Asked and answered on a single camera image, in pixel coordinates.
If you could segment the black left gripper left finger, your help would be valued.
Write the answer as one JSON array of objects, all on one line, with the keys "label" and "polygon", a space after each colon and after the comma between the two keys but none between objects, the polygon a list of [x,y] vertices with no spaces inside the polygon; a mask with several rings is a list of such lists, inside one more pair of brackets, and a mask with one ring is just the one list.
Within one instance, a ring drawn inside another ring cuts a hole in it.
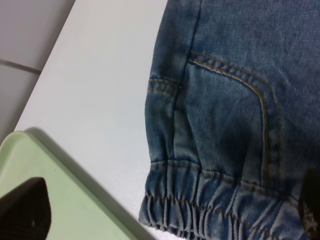
[{"label": "black left gripper left finger", "polygon": [[45,240],[52,212],[46,181],[32,177],[0,198],[2,240]]}]

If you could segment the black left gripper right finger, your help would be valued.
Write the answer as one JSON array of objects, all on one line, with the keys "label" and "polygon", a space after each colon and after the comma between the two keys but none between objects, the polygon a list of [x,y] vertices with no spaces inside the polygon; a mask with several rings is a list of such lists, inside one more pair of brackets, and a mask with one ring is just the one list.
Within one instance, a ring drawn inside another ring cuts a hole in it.
[{"label": "black left gripper right finger", "polygon": [[308,237],[320,236],[320,170],[309,168],[298,200],[301,224]]}]

